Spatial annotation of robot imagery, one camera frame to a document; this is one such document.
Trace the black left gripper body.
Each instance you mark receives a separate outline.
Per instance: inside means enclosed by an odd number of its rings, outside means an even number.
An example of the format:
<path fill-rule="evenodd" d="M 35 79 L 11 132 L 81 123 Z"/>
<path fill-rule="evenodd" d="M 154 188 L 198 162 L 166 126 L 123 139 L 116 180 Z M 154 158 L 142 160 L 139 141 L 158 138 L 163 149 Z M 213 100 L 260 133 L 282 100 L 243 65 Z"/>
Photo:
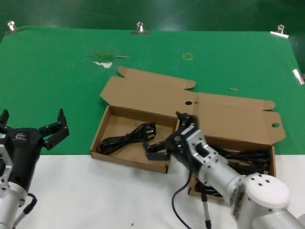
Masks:
<path fill-rule="evenodd" d="M 42 149 L 42 135 L 38 129 L 29 127 L 2 127 L 0 132 L 8 135 L 14 145 L 14 152 L 11 156 L 13 169 L 9 182 L 29 191 Z"/>

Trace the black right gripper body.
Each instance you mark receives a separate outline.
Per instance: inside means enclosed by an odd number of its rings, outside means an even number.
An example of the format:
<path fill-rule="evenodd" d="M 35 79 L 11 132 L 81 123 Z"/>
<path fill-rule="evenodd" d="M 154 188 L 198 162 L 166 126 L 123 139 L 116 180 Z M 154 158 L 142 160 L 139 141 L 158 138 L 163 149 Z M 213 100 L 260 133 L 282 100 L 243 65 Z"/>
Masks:
<path fill-rule="evenodd" d="M 165 140 L 165 146 L 168 153 L 175 157 L 183 165 L 193 165 L 194 161 L 186 139 L 191 135 L 191 131 L 184 133 L 176 131 L 169 135 Z"/>

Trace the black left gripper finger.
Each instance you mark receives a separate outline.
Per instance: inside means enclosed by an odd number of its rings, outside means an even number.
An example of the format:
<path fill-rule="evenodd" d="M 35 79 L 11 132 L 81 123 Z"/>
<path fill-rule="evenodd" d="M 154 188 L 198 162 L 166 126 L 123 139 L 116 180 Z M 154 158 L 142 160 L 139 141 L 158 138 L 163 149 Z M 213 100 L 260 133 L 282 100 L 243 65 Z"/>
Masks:
<path fill-rule="evenodd" d="M 63 109 L 59 110 L 57 122 L 39 128 L 41 145 L 51 150 L 70 135 Z"/>
<path fill-rule="evenodd" d="M 1 132 L 8 132 L 10 127 L 7 126 L 7 121 L 9 119 L 9 111 L 4 109 L 2 114 L 0 115 L 0 131 Z"/>

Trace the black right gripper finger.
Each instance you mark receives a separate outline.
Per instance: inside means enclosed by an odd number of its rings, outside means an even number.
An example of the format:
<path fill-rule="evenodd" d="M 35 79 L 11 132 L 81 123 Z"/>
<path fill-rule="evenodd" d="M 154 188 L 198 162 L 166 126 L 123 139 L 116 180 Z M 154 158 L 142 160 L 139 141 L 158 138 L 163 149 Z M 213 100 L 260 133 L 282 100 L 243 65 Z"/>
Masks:
<path fill-rule="evenodd" d="M 187 113 L 176 112 L 179 125 L 177 131 L 179 133 L 192 133 L 198 130 L 198 117 Z"/>
<path fill-rule="evenodd" d="M 169 160 L 165 141 L 152 145 L 149 145 L 148 142 L 143 142 L 143 147 L 148 160 Z"/>

